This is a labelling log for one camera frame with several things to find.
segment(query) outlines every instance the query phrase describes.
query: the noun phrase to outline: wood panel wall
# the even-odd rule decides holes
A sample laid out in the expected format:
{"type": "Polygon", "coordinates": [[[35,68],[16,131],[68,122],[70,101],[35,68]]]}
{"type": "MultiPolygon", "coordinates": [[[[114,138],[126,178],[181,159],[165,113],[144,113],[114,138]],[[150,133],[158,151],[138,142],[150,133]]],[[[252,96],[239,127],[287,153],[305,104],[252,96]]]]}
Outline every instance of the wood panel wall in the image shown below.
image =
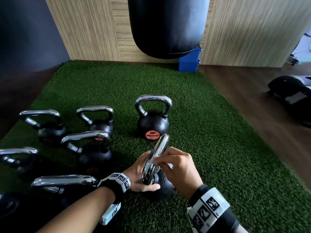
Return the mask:
{"type": "MultiPolygon", "coordinates": [[[[71,59],[177,62],[138,49],[127,0],[46,1],[71,59]]],[[[311,0],[210,0],[201,64],[281,67],[311,24],[310,6],[311,0]]]]}

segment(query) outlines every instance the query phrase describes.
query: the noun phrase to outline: grass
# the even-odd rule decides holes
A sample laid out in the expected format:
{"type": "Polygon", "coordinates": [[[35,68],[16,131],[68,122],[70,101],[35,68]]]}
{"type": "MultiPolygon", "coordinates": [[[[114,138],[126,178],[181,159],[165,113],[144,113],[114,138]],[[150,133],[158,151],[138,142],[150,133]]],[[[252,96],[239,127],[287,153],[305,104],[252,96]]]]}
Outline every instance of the grass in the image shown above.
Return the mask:
{"type": "MultiPolygon", "coordinates": [[[[86,127],[75,115],[76,109],[111,106],[115,110],[115,161],[105,170],[108,175],[123,171],[155,144],[135,135],[138,113],[134,102],[142,94],[172,99],[172,145],[192,155],[204,183],[218,188],[246,229],[311,232],[309,192],[200,73],[180,73],[156,65],[72,61],[59,69],[31,109],[55,109],[73,132],[82,132],[86,127]]],[[[156,102],[143,106],[163,107],[156,102]]],[[[52,160],[76,166],[70,151],[39,143],[36,131],[22,121],[0,145],[33,146],[52,160]]],[[[13,169],[4,166],[0,179],[2,191],[28,188],[13,169]]],[[[191,232],[186,207],[178,194],[155,204],[132,193],[111,225],[122,232],[191,232]]]]}

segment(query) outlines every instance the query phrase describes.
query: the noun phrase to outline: dark wood floor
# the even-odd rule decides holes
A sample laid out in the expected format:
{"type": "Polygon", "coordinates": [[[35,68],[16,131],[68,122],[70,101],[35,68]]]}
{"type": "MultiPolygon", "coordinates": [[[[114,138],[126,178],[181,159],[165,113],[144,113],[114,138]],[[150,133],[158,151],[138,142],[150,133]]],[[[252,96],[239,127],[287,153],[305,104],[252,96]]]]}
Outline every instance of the dark wood floor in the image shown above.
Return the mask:
{"type": "Polygon", "coordinates": [[[291,118],[275,98],[266,96],[272,79],[286,74],[311,75],[311,66],[292,72],[226,66],[201,66],[199,70],[311,189],[311,129],[291,118]]]}
{"type": "MultiPolygon", "coordinates": [[[[27,109],[41,93],[56,70],[15,72],[0,78],[0,139],[16,123],[18,113],[27,109]]],[[[298,124],[274,98],[267,98],[265,94],[273,78],[289,73],[271,68],[224,66],[200,66],[199,70],[311,189],[311,129],[298,124]]],[[[292,74],[311,75],[311,64],[294,68],[292,74]]]]}

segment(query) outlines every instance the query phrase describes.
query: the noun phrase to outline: black punching bag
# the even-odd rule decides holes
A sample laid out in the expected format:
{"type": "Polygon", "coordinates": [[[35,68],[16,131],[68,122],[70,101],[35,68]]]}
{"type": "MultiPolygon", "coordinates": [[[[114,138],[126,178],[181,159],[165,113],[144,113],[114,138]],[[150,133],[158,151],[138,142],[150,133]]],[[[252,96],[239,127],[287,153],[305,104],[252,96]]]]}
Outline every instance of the black punching bag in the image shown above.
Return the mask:
{"type": "Polygon", "coordinates": [[[134,41],[145,54],[175,59],[203,37],[209,0],[127,0],[134,41]]]}

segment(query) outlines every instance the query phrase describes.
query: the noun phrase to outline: blue plastic container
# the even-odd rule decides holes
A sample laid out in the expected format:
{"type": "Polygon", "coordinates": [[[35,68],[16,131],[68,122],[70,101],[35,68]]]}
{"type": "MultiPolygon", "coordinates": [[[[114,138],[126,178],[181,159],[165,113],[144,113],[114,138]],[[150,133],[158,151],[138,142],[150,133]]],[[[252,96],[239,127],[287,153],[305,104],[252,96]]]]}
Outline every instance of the blue plastic container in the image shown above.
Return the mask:
{"type": "Polygon", "coordinates": [[[199,66],[199,63],[200,63],[199,59],[197,59],[196,61],[179,60],[178,61],[178,71],[195,73],[197,70],[197,67],[199,66]]]}
{"type": "Polygon", "coordinates": [[[179,60],[196,62],[199,59],[201,50],[202,48],[198,46],[195,49],[193,49],[191,52],[189,52],[187,55],[179,58],[179,60]]]}

